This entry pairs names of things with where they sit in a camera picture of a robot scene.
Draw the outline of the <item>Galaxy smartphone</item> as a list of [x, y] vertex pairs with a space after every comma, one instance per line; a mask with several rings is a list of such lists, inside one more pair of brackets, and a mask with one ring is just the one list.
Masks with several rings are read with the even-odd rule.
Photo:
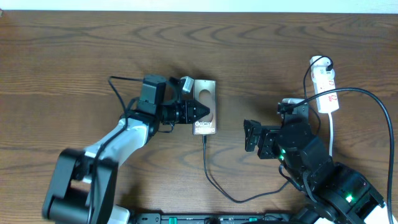
[[216, 81], [195, 80], [193, 98], [200, 104], [200, 116], [193, 124], [194, 135], [216, 134]]

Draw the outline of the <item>white power strip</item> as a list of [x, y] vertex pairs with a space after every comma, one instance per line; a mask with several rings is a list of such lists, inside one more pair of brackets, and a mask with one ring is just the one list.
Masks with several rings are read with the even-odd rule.
[[[336, 88], [335, 71], [329, 58], [321, 55], [313, 56], [310, 59], [310, 65], [311, 79], [316, 95]], [[319, 113], [329, 114], [339, 109], [336, 93], [319, 96], [316, 102]]]

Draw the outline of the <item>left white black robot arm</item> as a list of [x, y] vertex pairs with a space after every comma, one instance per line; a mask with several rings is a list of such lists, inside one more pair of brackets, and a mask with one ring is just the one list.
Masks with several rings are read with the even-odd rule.
[[161, 124], [193, 124], [210, 113], [194, 99], [194, 79], [148, 74], [140, 96], [122, 103], [117, 126], [82, 150], [63, 150], [55, 165], [42, 216], [55, 223], [128, 223], [131, 212], [114, 204], [120, 166], [159, 131]]

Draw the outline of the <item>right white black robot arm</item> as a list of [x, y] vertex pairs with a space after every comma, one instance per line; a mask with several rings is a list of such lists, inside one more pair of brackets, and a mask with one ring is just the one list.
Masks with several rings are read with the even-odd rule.
[[334, 162], [308, 121], [308, 104], [279, 103], [280, 126], [246, 119], [245, 150], [260, 159], [277, 159], [279, 171], [305, 195], [306, 207], [287, 223], [388, 223], [382, 195], [358, 171]]

